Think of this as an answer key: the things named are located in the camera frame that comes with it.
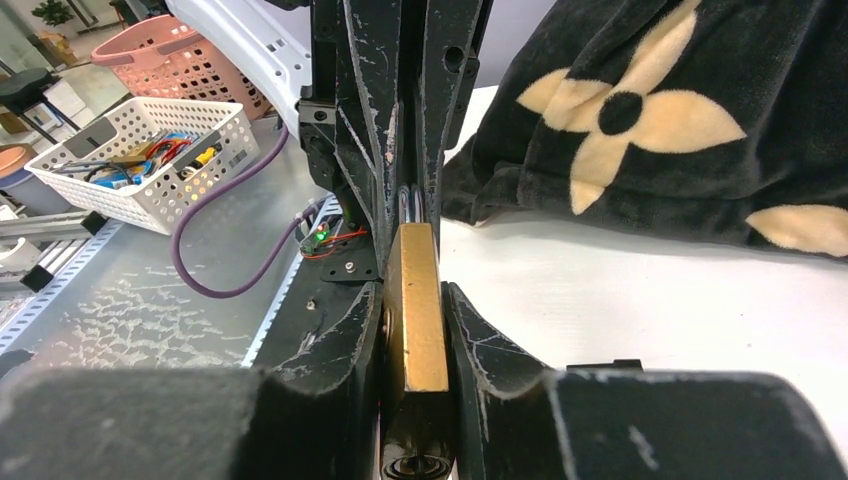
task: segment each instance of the pink plastic basket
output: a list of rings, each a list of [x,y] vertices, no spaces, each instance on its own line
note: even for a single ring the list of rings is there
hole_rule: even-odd
[[[91,53],[91,63],[111,68],[136,96],[241,103],[251,120],[269,106],[220,50],[170,15],[115,35]]]

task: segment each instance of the red wire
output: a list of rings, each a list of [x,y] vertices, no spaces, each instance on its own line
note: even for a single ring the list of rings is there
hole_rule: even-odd
[[[165,155],[162,155],[162,160],[164,160],[164,163],[170,162],[171,160],[174,159],[174,157],[179,155],[180,150],[182,150],[184,146],[190,145],[190,144],[191,144],[191,140],[180,140],[180,141],[174,143],[174,145],[171,148],[169,148],[167,152],[165,152]]]
[[[147,155],[145,155],[144,157],[146,159],[150,160],[151,158],[153,158],[154,155],[156,155],[156,153],[159,152],[160,148],[162,148],[165,145],[173,146],[174,142],[175,142],[175,140],[160,140],[160,141],[156,142],[156,145],[153,145],[152,147],[150,147],[150,150],[147,151]]]
[[[352,232],[352,233],[346,233],[344,235],[337,235],[337,236],[334,236],[334,237],[330,237],[330,238],[324,240],[323,242],[321,242],[321,245],[331,245],[331,244],[334,244],[335,242],[337,242],[339,240],[345,240],[345,239],[348,239],[348,238],[359,237],[359,236],[365,235],[366,233],[368,233],[368,232],[365,231],[364,228],[360,228],[359,230]],[[321,253],[321,254],[318,254],[318,255],[305,255],[303,252],[301,252],[301,255],[303,255],[303,258],[307,258],[309,260],[314,260],[316,258],[324,258],[324,257],[331,255],[333,252],[336,251],[337,248],[339,248],[338,245],[333,245],[333,248],[329,252],[326,252],[326,253]]]

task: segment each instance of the black blanket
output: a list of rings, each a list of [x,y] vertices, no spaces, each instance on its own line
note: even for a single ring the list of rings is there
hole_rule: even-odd
[[[442,195],[846,260],[848,2],[559,0]]]

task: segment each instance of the white plastic basket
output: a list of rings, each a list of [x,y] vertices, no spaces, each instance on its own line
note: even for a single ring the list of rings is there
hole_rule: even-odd
[[[25,168],[72,205],[165,235],[173,232],[188,207],[212,188],[238,175],[259,155],[250,123],[237,103],[137,97],[105,114],[104,118],[117,132],[110,141],[82,157],[77,157],[68,148],[69,142],[76,139],[73,148],[78,151],[80,139],[92,138],[95,129],[101,132],[108,129],[106,125],[98,125],[102,119],[97,120],[29,161]],[[57,164],[68,161],[95,161],[126,154],[161,130],[193,133],[200,138],[141,185],[114,190],[85,182],[85,173],[50,171]],[[173,165],[179,164],[184,156],[194,158],[210,143],[220,143],[221,153],[197,173],[181,180]]]

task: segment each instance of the black chair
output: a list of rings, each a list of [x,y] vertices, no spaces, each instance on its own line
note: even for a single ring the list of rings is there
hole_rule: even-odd
[[[79,126],[73,122],[67,115],[60,112],[52,103],[44,96],[44,91],[48,87],[56,83],[58,79],[54,77],[46,68],[32,68],[16,73],[7,80],[0,81],[0,105],[8,108],[33,130],[40,133],[42,137],[49,140],[54,145],[59,143],[53,136],[44,131],[41,126],[32,121],[26,116],[26,111],[30,108],[44,104],[51,112],[56,114],[65,123],[74,130],[79,131]]]

